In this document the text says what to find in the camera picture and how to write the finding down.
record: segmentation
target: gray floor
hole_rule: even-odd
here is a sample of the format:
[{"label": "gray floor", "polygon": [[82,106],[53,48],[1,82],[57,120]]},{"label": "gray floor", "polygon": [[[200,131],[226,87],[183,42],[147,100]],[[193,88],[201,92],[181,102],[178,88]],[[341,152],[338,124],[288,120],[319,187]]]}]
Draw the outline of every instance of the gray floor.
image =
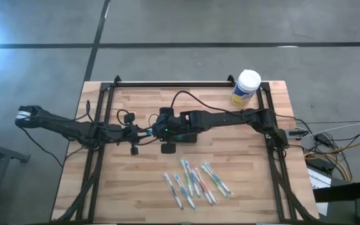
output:
[{"label": "gray floor", "polygon": [[[0,0],[0,44],[92,43],[103,0]],[[360,41],[356,0],[112,0],[102,43]],[[75,114],[91,49],[0,49],[0,145],[31,154],[12,162],[0,224],[48,221],[61,169],[14,125],[20,105]],[[223,80],[243,69],[286,80],[297,117],[321,131],[360,120],[360,47],[100,49],[92,81]],[[360,133],[340,129],[335,138]],[[61,161],[68,142],[35,129]],[[360,181],[360,146],[346,151]]]}]

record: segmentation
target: toothbrush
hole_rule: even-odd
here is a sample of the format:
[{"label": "toothbrush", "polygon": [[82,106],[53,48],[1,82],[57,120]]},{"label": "toothbrush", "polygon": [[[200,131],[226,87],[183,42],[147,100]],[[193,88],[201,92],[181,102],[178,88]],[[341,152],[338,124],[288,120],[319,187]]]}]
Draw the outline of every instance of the toothbrush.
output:
[{"label": "toothbrush", "polygon": [[201,186],[201,189],[202,189],[203,193],[205,194],[205,198],[207,199],[209,204],[212,205],[212,199],[209,197],[208,191],[205,189],[204,184],[199,179],[199,177],[198,177],[197,173],[195,172],[195,170],[192,170],[191,174],[198,180],[198,183]]},{"label": "toothbrush", "polygon": [[188,176],[188,172],[186,169],[186,163],[184,162],[184,160],[180,160],[180,163],[181,163],[182,167],[184,168],[184,172],[186,173],[188,190],[190,192],[191,197],[193,197],[193,187],[191,187],[190,177]]},{"label": "toothbrush", "polygon": [[184,163],[186,165],[186,168],[187,168],[188,172],[190,173],[191,182],[194,185],[195,192],[197,192],[197,196],[200,198],[201,194],[199,193],[198,185],[197,185],[197,182],[195,180],[195,175],[191,172],[190,164],[188,163],[187,160],[184,160]]},{"label": "toothbrush", "polygon": [[172,184],[172,181],[171,181],[170,178],[169,178],[169,175],[165,172],[165,173],[163,174],[163,176],[165,177],[165,180],[167,181],[167,183],[170,185],[170,188],[171,188],[171,190],[172,190],[173,197],[175,198],[175,200],[176,200],[176,202],[177,202],[177,205],[179,206],[179,208],[180,208],[181,210],[183,210],[183,205],[181,204],[181,201],[180,201],[180,199],[179,199],[179,196],[178,196],[175,188],[173,187],[173,184]]},{"label": "toothbrush", "polygon": [[196,209],[196,208],[195,208],[195,205],[194,205],[194,203],[193,203],[193,200],[191,200],[190,196],[188,196],[187,191],[186,191],[186,189],[184,188],[184,186],[183,186],[183,184],[182,184],[182,182],[181,182],[181,180],[180,180],[180,177],[179,177],[177,174],[175,174],[175,175],[174,175],[174,179],[175,179],[175,180],[177,181],[177,183],[179,184],[180,189],[181,189],[182,193],[185,195],[188,203],[191,205],[191,207],[192,207],[193,209]]},{"label": "toothbrush", "polygon": [[215,199],[215,197],[213,196],[212,191],[209,190],[208,185],[206,185],[206,183],[204,182],[204,179],[203,179],[203,177],[201,176],[201,174],[199,173],[198,168],[195,167],[194,169],[195,169],[195,172],[196,172],[196,174],[197,174],[197,177],[201,180],[202,185],[205,187],[207,193],[209,194],[209,197],[211,197],[212,202],[213,202],[214,204],[217,204],[216,199]]},{"label": "toothbrush", "polygon": [[206,169],[209,170],[209,172],[211,172],[213,178],[219,183],[222,184],[223,188],[229,193],[231,194],[230,189],[224,184],[224,182],[218,177],[218,175],[216,175],[216,173],[212,170],[211,165],[207,162],[204,163]]},{"label": "toothbrush", "polygon": [[213,178],[212,174],[208,171],[208,169],[206,169],[206,167],[205,167],[204,165],[202,165],[201,168],[202,168],[207,174],[209,174],[209,176],[211,177],[211,180],[212,180],[213,183],[216,185],[216,187],[219,189],[220,193],[222,193],[224,197],[228,198],[228,195],[227,195],[226,192],[223,190],[222,186],[220,186],[220,184]]}]

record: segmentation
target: butcher block tabletop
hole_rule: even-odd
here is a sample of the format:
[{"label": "butcher block tabletop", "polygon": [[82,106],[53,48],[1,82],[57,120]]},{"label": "butcher block tabletop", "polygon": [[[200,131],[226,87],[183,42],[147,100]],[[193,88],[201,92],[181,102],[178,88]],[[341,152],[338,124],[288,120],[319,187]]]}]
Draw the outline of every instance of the butcher block tabletop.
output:
[{"label": "butcher block tabletop", "polygon": [[[269,81],[272,100],[277,114],[293,116],[285,81]],[[91,102],[91,116],[94,117],[101,82],[85,82],[82,89],[77,115],[86,112],[86,101]],[[160,107],[169,107],[174,95],[189,91],[209,106],[240,110],[230,101],[231,87],[115,87],[109,123],[119,124],[116,113],[126,109],[135,113],[135,124],[149,127],[148,119],[159,114]],[[101,119],[104,118],[107,97],[104,98]],[[256,95],[247,105],[258,108]],[[174,103],[175,116],[181,111],[208,109],[191,96],[180,94]],[[151,124],[156,116],[151,117]],[[295,121],[277,117],[279,128],[294,129]],[[141,143],[151,140],[146,138]],[[102,163],[101,179],[97,192],[94,223],[275,223],[278,222],[274,200],[271,173],[264,136],[248,125],[215,127],[198,135],[196,144],[177,144],[175,154],[161,154],[161,143],[153,142],[139,146],[137,156],[130,155],[130,144],[107,144]],[[67,154],[80,148],[71,142]],[[318,218],[308,171],[299,147],[290,147],[286,164],[291,188],[302,205]],[[86,163],[87,150],[83,149],[69,157],[64,163],[61,181],[51,219],[57,219],[71,205],[80,191]],[[216,174],[233,192],[229,199],[218,191],[209,176],[200,172],[209,189],[219,203],[210,206],[205,198],[194,195],[196,210],[193,210],[180,191],[173,174],[178,174],[187,186],[180,160],[188,160],[191,167],[203,162],[211,163]],[[167,172],[180,197],[184,210],[176,204],[163,173]],[[91,191],[86,198],[83,217],[89,209]],[[285,195],[282,195],[286,217]]]}]

